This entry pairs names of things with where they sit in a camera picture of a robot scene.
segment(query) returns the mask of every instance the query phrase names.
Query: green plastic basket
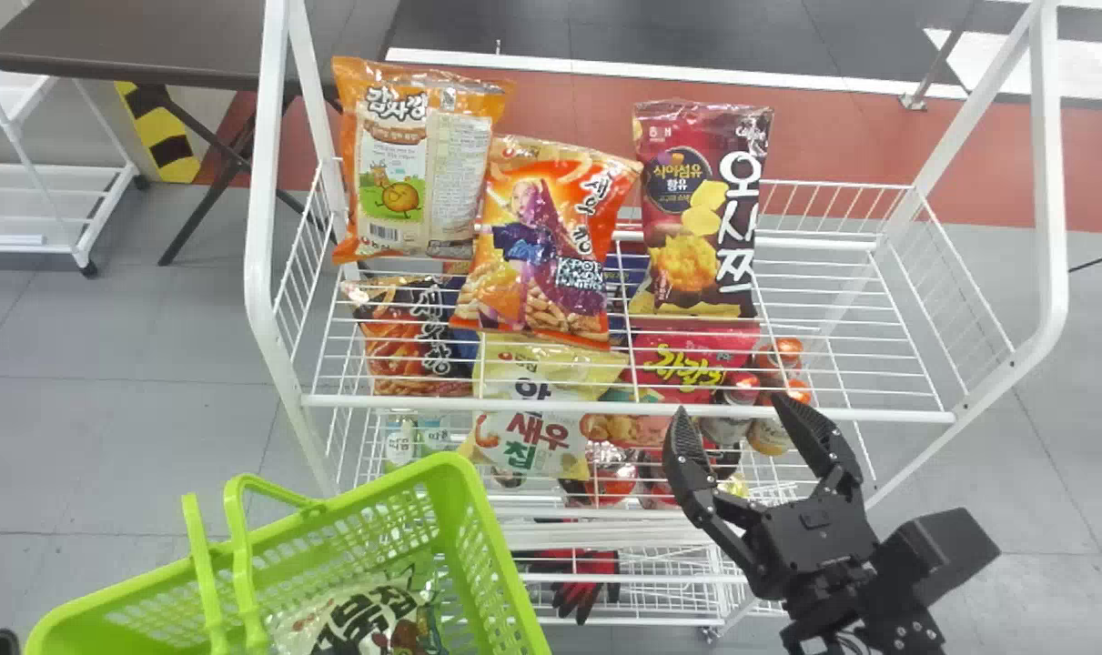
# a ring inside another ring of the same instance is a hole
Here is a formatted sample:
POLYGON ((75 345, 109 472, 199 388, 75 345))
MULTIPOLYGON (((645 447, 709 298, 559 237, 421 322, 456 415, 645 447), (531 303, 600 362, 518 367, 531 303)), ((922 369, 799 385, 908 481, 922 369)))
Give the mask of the green plastic basket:
POLYGON ((32 655, 88 653, 259 655, 263 619, 338 584, 434 554, 442 637, 451 653, 550 653, 477 473, 443 452, 329 501, 301 496, 255 475, 223 495, 231 540, 209 544, 194 496, 183 498, 191 556, 73 600, 44 615, 32 655), (244 491, 296 508, 248 530, 244 491))

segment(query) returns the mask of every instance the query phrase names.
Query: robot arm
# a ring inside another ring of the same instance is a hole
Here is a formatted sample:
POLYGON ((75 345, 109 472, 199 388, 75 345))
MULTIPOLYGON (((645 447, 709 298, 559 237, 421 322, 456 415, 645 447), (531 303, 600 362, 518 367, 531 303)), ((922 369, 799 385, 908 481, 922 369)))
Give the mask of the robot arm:
POLYGON ((879 540, 866 519, 862 468, 842 431, 785 394, 773 406, 819 480, 812 494, 763 506, 719 490, 700 431, 680 407, 662 460, 685 517, 742 569, 755 595, 784 601, 791 623, 781 640, 791 655, 803 655, 801 644, 813 637, 828 654, 841 653, 839 632, 857 621, 854 635, 867 647, 940 654, 944 638, 927 606, 1000 549, 963 508, 912 519, 879 540))

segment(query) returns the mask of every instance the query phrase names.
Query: yellow and black striped post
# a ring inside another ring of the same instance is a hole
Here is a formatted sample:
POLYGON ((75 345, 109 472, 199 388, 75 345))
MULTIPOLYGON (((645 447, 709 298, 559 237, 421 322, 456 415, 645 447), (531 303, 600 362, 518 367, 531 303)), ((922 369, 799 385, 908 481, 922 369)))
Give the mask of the yellow and black striped post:
POLYGON ((127 111, 133 119, 133 129, 150 153, 163 182, 190 183, 198 174, 198 158, 191 148, 183 121, 160 107, 154 96, 129 82, 118 83, 127 111))

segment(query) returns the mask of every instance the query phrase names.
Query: red floor stripe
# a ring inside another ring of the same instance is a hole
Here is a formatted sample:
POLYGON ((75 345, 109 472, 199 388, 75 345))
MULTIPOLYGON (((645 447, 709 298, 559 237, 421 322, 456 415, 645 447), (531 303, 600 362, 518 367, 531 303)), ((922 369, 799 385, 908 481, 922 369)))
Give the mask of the red floor stripe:
MULTIPOLYGON (((458 69, 518 84, 500 132, 583 143, 630 157, 635 101, 693 100, 770 105, 776 109, 766 175, 771 179, 909 183, 962 103, 928 100, 905 111, 894 96, 797 90, 530 71, 458 69)), ((219 126, 234 136, 255 96, 239 93, 219 126)), ((1102 232, 1102 109, 1063 108, 1063 171, 1070 229, 1102 232)), ((984 115, 930 195, 941 221, 982 225, 1033 223, 1031 146, 1027 105, 996 104, 984 115)), ((209 183, 222 159, 209 153, 197 183, 209 183)), ((292 105, 280 140, 280 185, 305 190, 315 158, 304 107, 292 105)), ((234 185, 247 185, 247 175, 234 185)))

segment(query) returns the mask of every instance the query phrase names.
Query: basket handle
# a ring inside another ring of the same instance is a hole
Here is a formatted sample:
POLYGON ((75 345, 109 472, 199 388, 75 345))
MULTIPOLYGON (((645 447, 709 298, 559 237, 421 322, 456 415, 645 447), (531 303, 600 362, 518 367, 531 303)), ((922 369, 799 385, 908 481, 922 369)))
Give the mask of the basket handle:
POLYGON ((268 655, 268 632, 263 630, 263 623, 259 619, 259 603, 256 602, 251 567, 251 538, 248 535, 247 512, 242 508, 242 493, 246 491, 285 502, 295 507, 302 517, 325 511, 325 503, 285 490, 251 473, 236 475, 223 487, 223 513, 227 514, 227 526, 231 530, 231 548, 235 551, 231 560, 231 580, 235 583, 235 601, 238 603, 239 618, 242 619, 244 635, 246 635, 244 646, 253 655, 268 655))
POLYGON ((218 604, 218 592, 215 590, 210 545, 206 541, 206 528, 202 525, 198 501, 193 493, 183 495, 183 519, 187 525, 187 538, 191 540, 191 559, 194 562, 194 577, 198 581, 202 614, 206 618, 204 625, 206 634, 210 637, 210 655, 226 655, 227 634, 223 630, 223 608, 218 604))

